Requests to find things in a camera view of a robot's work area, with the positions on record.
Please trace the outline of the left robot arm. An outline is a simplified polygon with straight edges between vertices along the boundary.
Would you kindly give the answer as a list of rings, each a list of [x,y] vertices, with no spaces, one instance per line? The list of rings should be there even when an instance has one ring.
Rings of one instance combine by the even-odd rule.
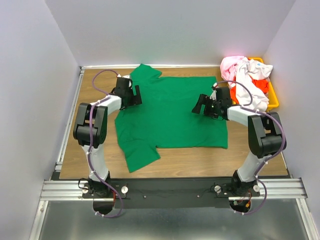
[[[127,107],[142,104],[139,86],[133,86],[129,75],[117,76],[115,88],[109,95],[93,103],[78,106],[73,138],[83,149],[89,167],[87,183],[81,187],[88,197],[108,198],[112,194],[105,163],[104,142],[108,132],[108,116]]]

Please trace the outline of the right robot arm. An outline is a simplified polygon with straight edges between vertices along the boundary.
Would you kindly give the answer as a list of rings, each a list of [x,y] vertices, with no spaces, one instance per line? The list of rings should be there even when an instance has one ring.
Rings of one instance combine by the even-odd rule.
[[[287,146],[284,129],[277,112],[261,112],[232,104],[227,87],[213,87],[214,98],[200,94],[192,113],[212,119],[222,118],[247,127],[249,153],[229,184],[235,196],[242,196],[257,184],[257,176],[270,159],[279,155]]]

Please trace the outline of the green t-shirt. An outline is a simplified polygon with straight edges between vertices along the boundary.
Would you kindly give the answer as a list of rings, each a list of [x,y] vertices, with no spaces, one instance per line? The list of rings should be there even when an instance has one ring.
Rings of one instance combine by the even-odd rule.
[[[159,160],[158,148],[228,148],[225,120],[192,113],[200,94],[211,95],[215,76],[163,76],[145,64],[130,76],[139,86],[142,103],[121,110],[115,119],[129,172]]]

